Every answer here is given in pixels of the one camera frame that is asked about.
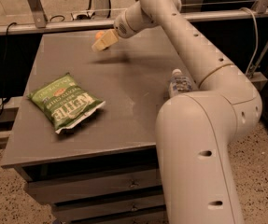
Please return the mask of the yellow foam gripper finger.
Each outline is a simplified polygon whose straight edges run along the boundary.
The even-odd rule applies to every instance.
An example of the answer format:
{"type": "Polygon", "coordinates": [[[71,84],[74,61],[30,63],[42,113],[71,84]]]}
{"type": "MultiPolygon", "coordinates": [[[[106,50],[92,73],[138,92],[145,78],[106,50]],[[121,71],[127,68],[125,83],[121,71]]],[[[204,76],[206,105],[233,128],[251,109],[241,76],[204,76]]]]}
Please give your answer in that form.
{"type": "Polygon", "coordinates": [[[92,45],[93,51],[107,49],[119,41],[118,33],[114,29],[108,29],[104,32],[105,33],[98,40],[95,39],[95,42],[92,45]]]}

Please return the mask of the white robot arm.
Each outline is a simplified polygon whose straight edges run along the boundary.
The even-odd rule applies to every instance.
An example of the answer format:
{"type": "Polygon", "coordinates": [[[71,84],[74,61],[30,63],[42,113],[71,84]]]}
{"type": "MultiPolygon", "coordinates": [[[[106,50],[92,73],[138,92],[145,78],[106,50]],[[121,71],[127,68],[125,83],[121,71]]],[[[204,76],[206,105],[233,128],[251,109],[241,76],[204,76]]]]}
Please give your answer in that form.
{"type": "Polygon", "coordinates": [[[156,149],[169,224],[244,224],[228,145],[261,117],[261,97],[243,72],[179,12],[179,0],[138,0],[92,48],[103,50],[159,25],[197,91],[164,103],[156,149]]]}

